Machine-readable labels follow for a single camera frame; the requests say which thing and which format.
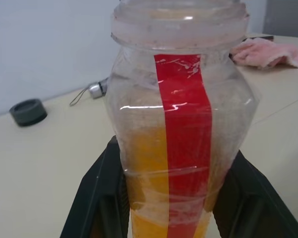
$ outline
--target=white table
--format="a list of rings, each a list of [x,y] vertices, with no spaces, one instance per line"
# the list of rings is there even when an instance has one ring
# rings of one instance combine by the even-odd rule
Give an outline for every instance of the white table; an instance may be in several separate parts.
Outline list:
[[[298,219],[298,69],[240,70],[262,99],[241,150]],[[45,102],[49,115],[35,126],[0,117],[0,238],[59,237],[80,180],[114,134],[103,99],[86,94],[70,108],[76,94]],[[219,237],[214,222],[208,237]]]

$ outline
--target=red tape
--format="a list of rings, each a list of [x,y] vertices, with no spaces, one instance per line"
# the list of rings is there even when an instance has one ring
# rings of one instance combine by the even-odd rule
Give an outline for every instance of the red tape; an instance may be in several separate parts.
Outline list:
[[[156,55],[169,170],[168,238],[193,238],[207,194],[212,110],[200,55]]]

